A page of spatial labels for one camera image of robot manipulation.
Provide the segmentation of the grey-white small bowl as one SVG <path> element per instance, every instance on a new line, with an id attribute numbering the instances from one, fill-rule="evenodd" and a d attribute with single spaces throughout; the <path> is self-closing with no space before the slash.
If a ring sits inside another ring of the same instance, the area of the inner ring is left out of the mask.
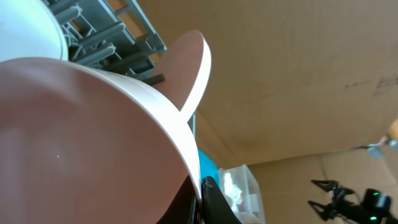
<path id="1" fill-rule="evenodd" d="M 61 25 L 41 0 L 1 0 L 1 61 L 24 57 L 68 60 Z"/>

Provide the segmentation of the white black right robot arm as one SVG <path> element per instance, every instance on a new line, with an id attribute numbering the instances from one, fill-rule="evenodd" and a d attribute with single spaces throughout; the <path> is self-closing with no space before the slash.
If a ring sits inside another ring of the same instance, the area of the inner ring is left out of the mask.
<path id="1" fill-rule="evenodd" d="M 390 212 L 392 198 L 375 189 L 366 189 L 359 204 L 347 201 L 347 195 L 355 191 L 340 185 L 335 180 L 312 180 L 311 183 L 324 192 L 332 192 L 331 202 L 322 205 L 309 200 L 308 204 L 324 221 L 336 217 L 359 224 L 397 224 L 397 218 Z M 205 177 L 201 184 L 203 219 L 210 224 L 241 224 L 229 207 L 214 178 Z"/>

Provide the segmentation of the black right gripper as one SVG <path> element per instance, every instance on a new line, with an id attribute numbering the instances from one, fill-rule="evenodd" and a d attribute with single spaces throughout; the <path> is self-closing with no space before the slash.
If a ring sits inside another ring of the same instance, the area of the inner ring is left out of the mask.
<path id="1" fill-rule="evenodd" d="M 359 205 L 345 200 L 347 195 L 355 194 L 354 190 L 342 187 L 335 180 L 311 180 L 311 183 L 326 193 L 333 193 L 331 202 L 327 205 L 322 205 L 311 200 L 308 201 L 308 204 L 322 220 L 327 221 L 336 217 L 343 217 L 345 220 L 353 222 L 366 221 L 363 209 Z"/>

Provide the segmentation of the white round plate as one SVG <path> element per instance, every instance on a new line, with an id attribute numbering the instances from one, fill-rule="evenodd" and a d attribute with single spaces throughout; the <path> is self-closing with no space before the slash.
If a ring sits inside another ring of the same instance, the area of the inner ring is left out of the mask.
<path id="1" fill-rule="evenodd" d="M 211 50 L 199 30 L 190 30 L 175 40 L 160 57 L 153 75 L 164 81 L 154 88 L 168 98 L 188 121 L 206 90 L 211 72 Z"/>

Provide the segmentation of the pink bowl with food scraps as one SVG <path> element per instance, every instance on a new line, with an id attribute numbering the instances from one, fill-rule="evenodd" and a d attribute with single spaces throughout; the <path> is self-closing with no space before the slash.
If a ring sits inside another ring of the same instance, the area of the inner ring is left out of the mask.
<path id="1" fill-rule="evenodd" d="M 200 208 L 196 142 L 139 130 L 54 61 L 1 64 L 1 222 L 157 223 L 187 176 Z"/>

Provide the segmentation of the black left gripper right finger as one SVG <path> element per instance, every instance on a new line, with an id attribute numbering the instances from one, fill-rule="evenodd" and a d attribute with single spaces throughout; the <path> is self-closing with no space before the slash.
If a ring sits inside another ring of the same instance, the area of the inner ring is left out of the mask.
<path id="1" fill-rule="evenodd" d="M 241 224 L 212 176 L 202 180 L 201 195 L 205 224 Z"/>

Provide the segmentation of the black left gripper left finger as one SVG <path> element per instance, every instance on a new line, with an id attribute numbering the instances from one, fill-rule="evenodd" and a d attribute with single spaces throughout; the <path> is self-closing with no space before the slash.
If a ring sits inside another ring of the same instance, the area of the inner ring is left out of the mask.
<path id="1" fill-rule="evenodd" d="M 157 224 L 196 224 L 197 198 L 189 176 L 183 181 L 177 194 Z"/>

